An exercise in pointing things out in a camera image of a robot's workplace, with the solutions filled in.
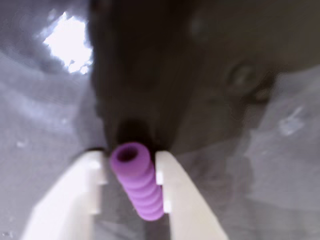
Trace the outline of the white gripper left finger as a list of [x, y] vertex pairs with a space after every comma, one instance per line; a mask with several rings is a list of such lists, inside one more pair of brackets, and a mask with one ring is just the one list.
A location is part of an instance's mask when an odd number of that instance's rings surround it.
[[34, 205], [21, 239], [92, 240], [102, 186], [108, 182], [105, 159], [101, 150], [79, 155]]

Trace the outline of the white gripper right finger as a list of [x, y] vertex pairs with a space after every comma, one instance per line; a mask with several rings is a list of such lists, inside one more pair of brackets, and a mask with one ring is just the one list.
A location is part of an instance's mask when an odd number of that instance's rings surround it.
[[225, 230], [178, 160], [168, 151], [155, 154], [156, 184], [162, 186], [163, 211], [172, 240], [227, 240]]

